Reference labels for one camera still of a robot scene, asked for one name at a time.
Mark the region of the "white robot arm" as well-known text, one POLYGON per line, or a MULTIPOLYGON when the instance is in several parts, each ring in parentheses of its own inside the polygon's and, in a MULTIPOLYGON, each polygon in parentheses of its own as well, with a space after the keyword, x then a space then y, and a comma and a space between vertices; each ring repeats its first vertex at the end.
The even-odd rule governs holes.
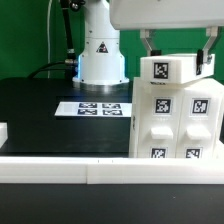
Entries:
POLYGON ((85 48, 78 59, 75 83, 88 87, 123 85, 122 30, 138 30, 147 49, 141 59, 143 76, 150 82, 187 83, 214 73, 209 53, 224 27, 224 0, 86 0, 85 48), (152 33, 161 29, 204 28, 206 45, 193 54, 162 56, 152 33))

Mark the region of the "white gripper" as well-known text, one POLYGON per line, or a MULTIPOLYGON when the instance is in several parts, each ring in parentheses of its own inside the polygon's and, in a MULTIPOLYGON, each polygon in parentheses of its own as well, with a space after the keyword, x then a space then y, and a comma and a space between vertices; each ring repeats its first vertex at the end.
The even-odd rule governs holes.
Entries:
POLYGON ((159 56, 153 38, 154 30, 207 28, 208 40, 197 51, 196 74, 212 61, 210 50, 215 46, 224 26, 224 0, 110 0, 110 21, 118 30, 140 31, 140 39, 148 56, 159 56))

